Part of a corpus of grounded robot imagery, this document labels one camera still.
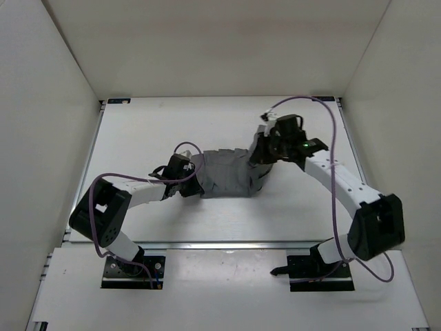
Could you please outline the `grey pleated skirt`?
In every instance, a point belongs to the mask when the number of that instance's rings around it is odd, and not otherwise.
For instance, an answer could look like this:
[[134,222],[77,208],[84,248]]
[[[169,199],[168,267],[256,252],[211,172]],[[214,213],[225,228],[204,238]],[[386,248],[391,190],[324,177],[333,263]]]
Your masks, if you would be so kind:
[[205,150],[191,157],[200,167],[196,179],[202,188],[201,198],[252,197],[263,188],[273,165],[253,163],[251,156],[264,130],[264,125],[258,126],[248,149]]

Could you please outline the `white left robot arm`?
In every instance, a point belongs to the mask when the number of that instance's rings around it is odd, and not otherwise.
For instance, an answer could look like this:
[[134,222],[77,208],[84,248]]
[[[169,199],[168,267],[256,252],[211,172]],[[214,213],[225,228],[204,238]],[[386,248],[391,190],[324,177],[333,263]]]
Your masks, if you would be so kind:
[[152,179],[105,173],[93,180],[74,211],[69,226],[91,240],[100,257],[112,256],[128,274],[144,266],[144,250],[121,230],[127,211],[139,205],[164,201],[177,192],[202,192],[196,174],[204,156],[173,154],[169,163],[157,168]]

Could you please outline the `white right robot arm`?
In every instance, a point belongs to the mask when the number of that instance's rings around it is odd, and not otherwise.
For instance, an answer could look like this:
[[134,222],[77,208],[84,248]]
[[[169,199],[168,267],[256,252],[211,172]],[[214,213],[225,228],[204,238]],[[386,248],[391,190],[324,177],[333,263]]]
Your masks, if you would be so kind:
[[301,116],[277,117],[268,113],[261,118],[264,125],[258,129],[250,161],[259,165],[295,163],[333,192],[352,218],[347,234],[311,249],[312,273],[325,276],[336,262],[355,258],[368,261],[404,242],[402,202],[396,195],[384,195],[369,187],[332,158],[320,139],[308,139]]

